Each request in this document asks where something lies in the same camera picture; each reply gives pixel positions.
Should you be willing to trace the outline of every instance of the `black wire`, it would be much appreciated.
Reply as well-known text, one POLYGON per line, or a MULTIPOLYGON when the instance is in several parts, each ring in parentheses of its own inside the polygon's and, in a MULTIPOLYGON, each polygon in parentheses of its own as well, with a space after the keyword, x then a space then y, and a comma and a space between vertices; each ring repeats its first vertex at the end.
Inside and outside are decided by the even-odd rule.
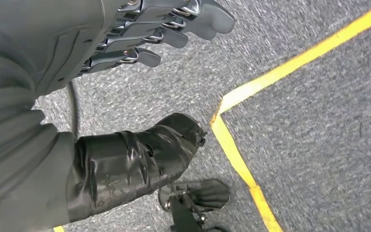
POLYGON ((72 81, 67 83, 66 88, 71 102, 71 131, 77 138, 79 136, 79 104, 77 102, 76 90, 72 81))

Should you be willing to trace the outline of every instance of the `yellow line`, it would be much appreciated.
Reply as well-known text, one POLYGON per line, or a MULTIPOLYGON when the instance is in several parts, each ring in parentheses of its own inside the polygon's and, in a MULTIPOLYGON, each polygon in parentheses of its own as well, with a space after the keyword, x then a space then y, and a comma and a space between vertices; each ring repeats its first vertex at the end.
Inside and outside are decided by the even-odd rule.
POLYGON ((54 227, 54 228, 53 228, 53 231, 54 231, 54 232, 65 232, 65 230, 64 230, 63 227, 61 227, 61 226, 54 227))
POLYGON ((309 63, 370 27, 371 10, 304 53, 292 58, 290 61, 273 69, 262 77, 250 81, 226 94, 222 99, 218 113, 221 114, 229 110, 231 107, 241 103, 263 88, 272 85, 304 64, 309 63))
POLYGON ((213 116, 213 119, 211 120, 211 128, 214 132, 214 135, 217 137, 219 143, 221 144, 221 147, 223 148, 224 153, 228 157, 231 165, 249 187, 250 193, 258 208, 259 214, 261 215, 265 226, 270 232, 282 232, 282 229, 275 219, 275 216, 273 215, 270 207, 268 206, 260 187, 255 182, 254 177, 251 175, 251 172, 249 171, 241 154, 239 153, 238 148, 231 136, 231 133, 228 131, 224 121, 221 118, 221 114, 231 107, 241 103, 245 99, 253 96, 262 89, 284 78, 304 64, 311 62, 312 60, 350 40, 354 36, 358 35, 359 33, 370 27, 371 10, 345 28, 328 37, 321 43, 305 51, 304 53, 292 58, 290 61, 271 70, 265 75, 253 81, 250 81, 226 94, 223 97, 217 112, 213 116))

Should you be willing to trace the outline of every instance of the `gray carpet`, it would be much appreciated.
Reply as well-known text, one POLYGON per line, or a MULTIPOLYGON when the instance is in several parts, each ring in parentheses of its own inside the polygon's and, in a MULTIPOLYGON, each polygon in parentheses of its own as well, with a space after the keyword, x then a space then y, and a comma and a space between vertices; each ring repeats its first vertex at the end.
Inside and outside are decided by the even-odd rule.
POLYGON ((284 231, 371 232, 371 30, 224 118, 284 231))
MULTIPOLYGON (((81 134, 143 130, 172 112, 188 113, 209 130, 208 122, 221 96, 306 50, 371 9, 371 0, 220 2, 237 18, 231 34, 220 35, 210 42, 190 36, 189 45, 180 50, 165 45, 152 46, 151 49, 162 56, 162 64, 157 68, 136 64, 76 79, 81 134)), ((371 180, 371 162, 368 163, 371 161, 371 105, 364 105, 371 98, 371 82, 366 83, 367 87, 360 85, 371 77, 369 33, 226 113, 226 121, 233 127, 231 130, 241 152, 249 160, 286 232, 371 229, 371 222, 366 227, 357 222, 371 221, 371 210, 363 209, 367 210, 363 214, 355 201, 366 197, 366 202, 359 203, 371 205, 371 189, 360 191, 362 187, 371 187, 367 182, 371 180), (299 88, 297 84, 304 77, 305 82, 299 88), (341 111, 335 105, 345 104, 358 89, 364 95, 352 100, 348 108, 341 111), (299 100, 303 102, 296 105, 281 98, 287 93, 298 98, 296 104, 299 100), (363 128, 363 139, 358 140, 355 137, 359 124, 354 118, 357 115, 363 128), (259 126, 273 121, 280 123, 277 128, 259 126), (327 127, 337 130, 329 131, 327 127), (330 140, 329 133, 340 133, 341 127, 353 131, 352 137, 330 140), (340 159, 341 156, 334 159, 334 153, 346 159, 340 159), (358 167, 358 160, 364 161, 365 166, 358 167), (359 178, 357 174, 361 170, 366 173, 359 178), (356 183, 358 188, 349 192, 356 183)), ((47 121, 54 122, 59 130, 70 129, 69 102, 64 90, 40 98, 37 107, 45 111, 47 121)), ((221 179, 232 190, 231 202, 222 211, 209 214, 210 221, 222 222, 233 232, 266 231, 247 188, 229 165, 212 133, 207 140, 181 179, 221 179)), ((168 232, 170 224, 170 215, 159 209, 156 196, 152 195, 65 227, 68 232, 168 232)))

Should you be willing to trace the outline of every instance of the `black taped foot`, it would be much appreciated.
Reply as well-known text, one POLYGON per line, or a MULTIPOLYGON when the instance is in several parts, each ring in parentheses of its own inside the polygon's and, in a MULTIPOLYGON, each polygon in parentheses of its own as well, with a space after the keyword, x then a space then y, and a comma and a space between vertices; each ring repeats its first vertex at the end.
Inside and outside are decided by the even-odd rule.
POLYGON ((174 113, 159 121, 156 125, 167 126, 178 132, 183 138, 197 147, 205 144, 207 134, 198 125, 198 121, 186 114, 174 113))

